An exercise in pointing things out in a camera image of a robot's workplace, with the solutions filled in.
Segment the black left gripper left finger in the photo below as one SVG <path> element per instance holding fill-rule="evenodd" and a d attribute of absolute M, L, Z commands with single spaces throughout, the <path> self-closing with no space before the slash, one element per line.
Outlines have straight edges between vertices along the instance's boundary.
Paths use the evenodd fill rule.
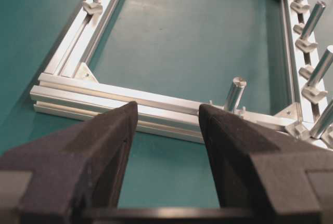
<path fill-rule="evenodd" d="M 85 207 L 116 206 L 137 122 L 132 101 L 6 151 L 1 223 L 74 223 Z"/>

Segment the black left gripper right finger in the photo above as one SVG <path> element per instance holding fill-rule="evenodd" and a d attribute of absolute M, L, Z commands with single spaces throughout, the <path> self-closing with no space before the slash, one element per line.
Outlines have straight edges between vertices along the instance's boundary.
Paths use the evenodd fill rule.
<path fill-rule="evenodd" d="M 263 223 L 332 223 L 332 152 L 199 107 L 219 203 L 250 207 Z"/>

